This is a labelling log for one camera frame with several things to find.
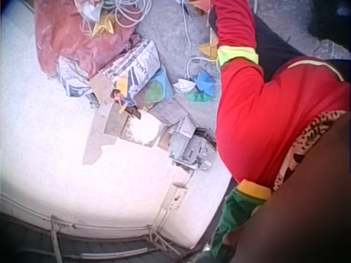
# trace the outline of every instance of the person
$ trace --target person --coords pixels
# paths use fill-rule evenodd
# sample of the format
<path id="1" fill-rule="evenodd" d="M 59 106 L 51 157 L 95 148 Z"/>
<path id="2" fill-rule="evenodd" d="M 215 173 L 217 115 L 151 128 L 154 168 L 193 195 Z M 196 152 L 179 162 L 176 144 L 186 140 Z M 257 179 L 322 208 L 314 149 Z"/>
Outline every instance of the person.
<path id="1" fill-rule="evenodd" d="M 339 119 L 348 115 L 349 61 L 305 56 L 253 15 L 247 0 L 212 3 L 210 24 L 218 35 L 222 78 L 217 148 L 237 186 L 226 198 L 211 250 L 199 255 L 196 262 L 226 263 L 234 256 L 235 262 L 270 262 L 247 254 L 250 241 L 255 239 L 256 232 L 251 230 L 266 230 L 261 236 L 268 238 L 273 227 L 262 230 L 258 227 L 261 221 L 250 222 L 259 218 L 270 202 L 285 196 L 287 185 L 293 182 L 290 178 L 305 156 Z M 317 163 L 310 164 L 305 173 L 320 171 Z M 296 196 L 299 187 L 307 183 L 310 181 L 291 187 Z M 311 204 L 311 198 L 306 195 L 304 202 Z M 293 202 L 282 197 L 280 203 L 290 207 Z M 298 218 L 302 212 L 313 214 L 313 209 L 293 211 Z M 267 217 L 262 216 L 262 225 Z M 257 248 L 259 242 L 268 241 L 254 242 Z"/>

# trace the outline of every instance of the concrete floor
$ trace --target concrete floor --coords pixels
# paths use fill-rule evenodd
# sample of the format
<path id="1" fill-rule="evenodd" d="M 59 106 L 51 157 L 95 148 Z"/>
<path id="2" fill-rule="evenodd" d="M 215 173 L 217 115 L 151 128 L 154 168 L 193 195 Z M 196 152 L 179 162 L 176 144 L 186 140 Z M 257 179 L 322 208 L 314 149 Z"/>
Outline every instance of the concrete floor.
<path id="1" fill-rule="evenodd" d="M 344 49 L 335 46 L 332 52 L 331 42 L 319 42 L 307 33 L 308 0 L 258 2 L 258 15 L 302 52 L 320 58 L 349 58 Z M 86 99 L 66 97 L 60 84 L 47 80 L 39 70 L 33 18 L 19 15 L 19 9 L 18 5 L 11 6 L 1 18 L 1 194 L 42 214 L 82 224 L 150 224 L 169 185 L 186 182 L 188 176 L 172 167 L 164 152 L 122 140 L 105 146 L 96 164 L 81 166 L 94 112 Z M 188 29 L 194 44 L 191 56 L 198 56 L 201 53 L 196 46 L 208 42 L 209 29 L 206 18 L 199 17 L 192 8 L 189 12 Z M 183 78 L 188 43 L 180 5 L 174 0 L 154 0 L 150 14 L 137 31 L 156 43 L 171 83 Z M 215 131 L 220 75 L 214 65 L 204 61 L 193 63 L 191 74 L 201 68 L 217 80 L 215 99 L 197 104 L 181 95 L 176 99 L 199 125 Z M 128 150 L 123 156 L 121 148 Z M 123 164 L 118 172 L 116 160 Z M 186 247 L 194 246 L 218 208 L 229 179 L 219 159 L 211 173 L 196 173 L 186 200 L 179 211 L 167 217 L 162 233 Z M 4 207 L 7 213 L 23 220 L 29 218 L 13 205 L 2 202 Z M 40 224 L 34 219 L 31 223 Z M 97 232 L 85 230 L 79 235 L 93 236 Z M 109 235 L 122 234 L 117 231 Z"/>

